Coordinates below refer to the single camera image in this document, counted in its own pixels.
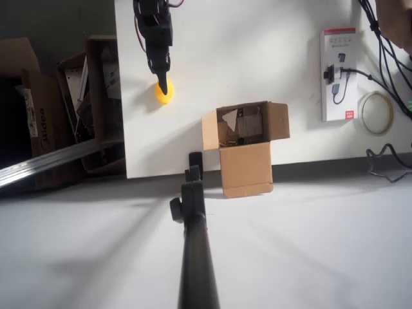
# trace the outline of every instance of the product box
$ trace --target product box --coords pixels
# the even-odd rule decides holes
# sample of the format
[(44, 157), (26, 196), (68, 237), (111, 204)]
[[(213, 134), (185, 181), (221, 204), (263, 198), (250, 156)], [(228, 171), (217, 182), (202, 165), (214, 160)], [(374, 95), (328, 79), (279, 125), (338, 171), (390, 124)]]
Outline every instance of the product box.
[(286, 104), (256, 102), (219, 108), (205, 115), (201, 126), (203, 150), (220, 150), (227, 198), (273, 190), (270, 141), (290, 137)]
[(358, 118), (355, 28), (328, 29), (321, 33), (321, 84), (323, 121)]
[[(21, 87), (25, 103), (23, 111), (27, 119), (25, 125), (28, 126), (30, 135), (31, 157), (45, 155), (74, 144), (59, 85), (56, 80), (41, 73), (37, 55), (26, 37), (0, 41), (0, 77)], [(73, 161), (36, 175), (35, 188), (56, 187), (78, 180), (82, 176), (79, 162)]]

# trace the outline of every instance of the tape roll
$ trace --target tape roll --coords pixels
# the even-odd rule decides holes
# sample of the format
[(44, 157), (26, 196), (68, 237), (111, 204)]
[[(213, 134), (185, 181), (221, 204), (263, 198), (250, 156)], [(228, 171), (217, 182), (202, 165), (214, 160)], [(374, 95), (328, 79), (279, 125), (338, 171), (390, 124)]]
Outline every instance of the tape roll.
[[(382, 131), (378, 131), (378, 132), (376, 132), (376, 131), (372, 130), (370, 127), (368, 127), (368, 125), (366, 124), (365, 119), (364, 119), (365, 106), (368, 102), (371, 101), (371, 99), (373, 97), (383, 98), (385, 103), (388, 105), (388, 111), (389, 111), (388, 123), (385, 125), (385, 128)], [(364, 130), (367, 133), (369, 133), (370, 135), (373, 135), (373, 136), (384, 136), (392, 128), (394, 119), (395, 119), (395, 116), (394, 116), (394, 112), (393, 112), (393, 106), (392, 106), (392, 103), (391, 103), (391, 101), (389, 100), (389, 98), (387, 96), (385, 96), (383, 93), (378, 92), (378, 91), (368, 93), (367, 95), (364, 96), (364, 98), (362, 99), (362, 101), (360, 103), (360, 106), (359, 106), (359, 121), (361, 122), (362, 127), (364, 128)]]

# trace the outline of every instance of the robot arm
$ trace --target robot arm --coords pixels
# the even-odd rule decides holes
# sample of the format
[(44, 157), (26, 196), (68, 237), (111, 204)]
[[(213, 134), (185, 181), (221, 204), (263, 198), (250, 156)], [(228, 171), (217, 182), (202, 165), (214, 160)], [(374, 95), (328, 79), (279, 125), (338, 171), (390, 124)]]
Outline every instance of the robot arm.
[(170, 70), (169, 46), (173, 44), (172, 19), (168, 0), (133, 0), (138, 29), (145, 39), (147, 63), (167, 94), (166, 73)]

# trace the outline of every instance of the white tabletop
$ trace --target white tabletop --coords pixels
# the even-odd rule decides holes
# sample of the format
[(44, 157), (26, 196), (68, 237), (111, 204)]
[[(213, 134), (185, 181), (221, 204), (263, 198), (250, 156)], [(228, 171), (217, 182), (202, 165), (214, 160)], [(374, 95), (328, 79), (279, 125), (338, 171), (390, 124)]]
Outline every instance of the white tabletop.
[[(182, 181), (0, 200), (0, 308), (176, 308), (184, 240), (169, 200)], [(411, 308), (411, 185), (306, 179), (237, 200), (206, 189), (221, 308)]]
[[(115, 0), (115, 9), (128, 178), (182, 173), (188, 153), (202, 150), (204, 114), (261, 100), (289, 106), (290, 139), (272, 142), (272, 164), (365, 156), (367, 148), (379, 151), (386, 142), (400, 153), (411, 150), (411, 121), (395, 103), (395, 124), (380, 138), (366, 134), (356, 121), (321, 120), (323, 29), (357, 27), (358, 68), (378, 76), (377, 40), (357, 1), (186, 0), (171, 9), (168, 77), (175, 94), (164, 107), (155, 99), (156, 76), (136, 37), (132, 1)], [(398, 76), (395, 80), (407, 100), (410, 91)], [(359, 77), (360, 97), (376, 89)], [(205, 170), (219, 168), (218, 152), (205, 153)]]

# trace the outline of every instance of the black cable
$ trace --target black cable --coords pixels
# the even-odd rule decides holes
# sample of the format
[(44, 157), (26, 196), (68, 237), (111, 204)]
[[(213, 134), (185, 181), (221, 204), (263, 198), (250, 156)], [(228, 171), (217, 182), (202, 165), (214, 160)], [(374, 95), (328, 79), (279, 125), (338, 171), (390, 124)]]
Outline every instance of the black cable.
[[(389, 65), (388, 65), (388, 60), (386, 57), (386, 53), (388, 53), (388, 55), (395, 61), (395, 64), (397, 65), (397, 68), (399, 70), (399, 72), (401, 73), (403, 79), (405, 80), (405, 83), (408, 85), (408, 87), (410, 89), (412, 89), (412, 84), (409, 82), (408, 78), (405, 76), (404, 72), (402, 71), (402, 68), (405, 68), (408, 71), (412, 71), (412, 69), (408, 68), (405, 64), (403, 64), (402, 62), (400, 62), (397, 59), (397, 56), (395, 54), (395, 51), (392, 47), (391, 42), (382, 36), (380, 29), (379, 29), (379, 24), (378, 21), (375, 17), (375, 13), (373, 12), (372, 6), (369, 2), (369, 0), (358, 0), (360, 6), (362, 7), (362, 9), (364, 10), (366, 17), (368, 18), (368, 21), (370, 23), (370, 28), (373, 31), (373, 33), (376, 35), (378, 42), (379, 42), (379, 73), (380, 73), (380, 77), (382, 79), (382, 83), (380, 83), (379, 81), (377, 81), (376, 79), (374, 79), (371, 75), (368, 75), (366, 73), (360, 73), (363, 74), (364, 76), (367, 76), (367, 78), (369, 78), (370, 80), (373, 80), (374, 82), (376, 82), (377, 84), (379, 84), (381, 87), (383, 87), (395, 100), (395, 102), (398, 104), (399, 108), (401, 109), (401, 111), (408, 116), (411, 120), (412, 120), (412, 112), (410, 112), (410, 110), (408, 110), (406, 104), (403, 102), (403, 100), (401, 99), (400, 95), (398, 94), (398, 91), (395, 87), (395, 84), (393, 82), (393, 78), (391, 76), (391, 72), (389, 70)], [(389, 48), (391, 50), (391, 52), (386, 48), (386, 46), (384, 45), (382, 38), (385, 39), (385, 41), (389, 44)], [(385, 63), (385, 67), (386, 67), (386, 71), (388, 73), (388, 77), (389, 77), (389, 81), (390, 81), (390, 87), (388, 86), (386, 80), (385, 80), (385, 76), (383, 74), (383, 69), (382, 69), (382, 55), (383, 55), (383, 60)]]
[[(385, 51), (389, 54), (389, 56), (392, 57), (392, 59), (395, 60), (393, 54), (384, 46)], [(412, 72), (412, 68), (407, 67), (402, 61), (398, 61), (399, 65), (402, 66), (405, 70), (408, 70), (409, 72)]]
[(394, 93), (392, 93), (392, 92), (389, 90), (388, 87), (385, 87), (385, 85), (383, 85), (383, 83), (381, 83), (379, 80), (375, 79), (372, 75), (367, 74), (367, 73), (365, 73), (365, 72), (363, 72), (363, 71), (360, 71), (360, 70), (356, 70), (356, 69), (346, 69), (346, 68), (342, 68), (342, 69), (341, 69), (341, 72), (358, 73), (358, 74), (361, 74), (361, 75), (367, 77), (369, 80), (375, 82), (375, 83), (378, 84), (380, 87), (384, 88), (384, 89), (386, 90), (386, 92), (389, 93), (389, 95), (393, 98), (393, 100), (395, 100), (395, 102), (399, 105), (399, 107), (402, 109), (402, 111), (403, 111), (409, 118), (412, 118), (412, 112), (411, 112), (410, 110), (408, 110), (408, 109), (403, 110), (402, 105), (403, 105), (404, 108), (406, 108), (405, 105), (404, 105), (404, 103), (403, 103), (403, 101), (401, 101)]
[(375, 172), (375, 164), (373, 163), (373, 159), (374, 158), (381, 158), (382, 156), (384, 156), (386, 149), (389, 148), (389, 150), (391, 151), (393, 157), (395, 158), (395, 160), (404, 168), (412, 170), (412, 165), (406, 164), (404, 163), (398, 156), (397, 152), (395, 151), (395, 148), (391, 145), (391, 144), (386, 144), (382, 150), (380, 151), (379, 154), (375, 154), (371, 149), (368, 149), (366, 151), (366, 156), (368, 157), (368, 162), (369, 162), (369, 173), (373, 176), (376, 177), (382, 177), (387, 179), (388, 182), (390, 183), (397, 183), (399, 180), (405, 178), (406, 176), (412, 174), (412, 171), (406, 172), (402, 175), (400, 175), (398, 178), (395, 178), (394, 180), (391, 179), (388, 175), (385, 174), (379, 174)]
[(402, 77), (404, 78), (407, 86), (410, 88), (410, 90), (412, 90), (412, 85), (411, 85), (411, 83), (409, 82), (409, 80), (408, 80), (407, 77), (405, 76), (405, 73), (404, 73), (404, 72), (402, 71), (402, 69), (400, 68), (399, 61), (398, 61), (398, 58), (397, 58), (397, 56), (396, 56), (396, 54), (395, 54), (395, 51), (394, 51), (394, 49), (393, 49), (393, 47), (392, 47), (391, 41), (389, 41), (387, 38), (385, 38), (385, 40), (386, 40), (386, 42), (388, 42), (388, 44), (389, 44), (389, 48), (391, 49), (392, 54), (393, 54), (393, 60), (395, 60), (395, 64), (397, 65), (400, 74), (402, 74)]
[(344, 93), (343, 93), (342, 100), (340, 100), (339, 102), (336, 102), (336, 95), (337, 95), (337, 93), (334, 93), (334, 94), (333, 94), (333, 103), (335, 103), (336, 105), (339, 105), (339, 104), (342, 103), (343, 100), (345, 99), (346, 89), (348, 88), (348, 83), (349, 83), (349, 78), (350, 78), (350, 73), (351, 73), (351, 72), (348, 72), (348, 71), (346, 72), (346, 84), (345, 84), (345, 91), (344, 91)]
[(384, 72), (382, 70), (382, 42), (380, 40), (379, 40), (379, 73), (380, 73), (380, 77), (385, 87), (388, 87), (388, 85), (386, 84)]

